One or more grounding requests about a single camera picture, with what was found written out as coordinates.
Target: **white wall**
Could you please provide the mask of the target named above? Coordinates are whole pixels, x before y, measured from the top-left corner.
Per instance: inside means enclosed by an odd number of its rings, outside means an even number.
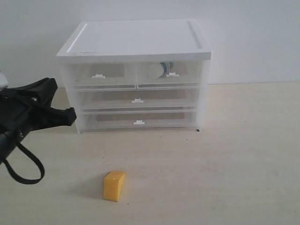
[[[55,77],[80,21],[195,17],[213,47],[210,83],[300,80],[297,0],[0,0],[0,70],[10,86]]]

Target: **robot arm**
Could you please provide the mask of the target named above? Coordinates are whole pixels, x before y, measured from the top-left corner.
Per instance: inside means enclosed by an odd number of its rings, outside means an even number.
[[[50,107],[57,90],[54,78],[45,78],[19,88],[6,87],[7,80],[0,74],[0,164],[5,164],[9,174],[16,181],[22,184],[36,184],[45,174],[44,167],[21,141],[30,131],[71,126],[76,120],[76,114],[74,108],[58,110]],[[38,166],[41,172],[40,179],[25,179],[14,172],[7,157],[15,147]]]

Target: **drawer handle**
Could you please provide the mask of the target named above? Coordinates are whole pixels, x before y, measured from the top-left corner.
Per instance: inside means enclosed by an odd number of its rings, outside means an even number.
[[[92,76],[92,78],[105,79],[105,76],[103,76],[103,74],[96,74],[95,76]]]
[[[142,120],[137,120],[136,122],[133,123],[134,125],[144,125],[145,122],[143,122]]]
[[[170,77],[179,77],[179,74],[170,72],[169,74],[167,74],[167,78],[170,78]]]
[[[144,103],[143,100],[141,100],[140,98],[135,98],[133,101],[131,101],[132,103]]]

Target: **yellow block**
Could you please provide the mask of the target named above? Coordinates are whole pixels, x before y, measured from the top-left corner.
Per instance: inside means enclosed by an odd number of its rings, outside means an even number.
[[[103,178],[103,198],[105,200],[114,202],[119,200],[124,178],[125,173],[119,171],[111,171]]]

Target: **wooden table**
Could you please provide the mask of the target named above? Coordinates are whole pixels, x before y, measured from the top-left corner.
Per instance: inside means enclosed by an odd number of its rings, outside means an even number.
[[[65,108],[64,90],[54,106]],[[210,85],[202,132],[187,129],[78,135],[75,127],[23,141],[45,179],[16,183],[0,166],[1,225],[298,225],[300,82]],[[18,150],[23,176],[37,168]],[[119,202],[102,178],[127,172]]]

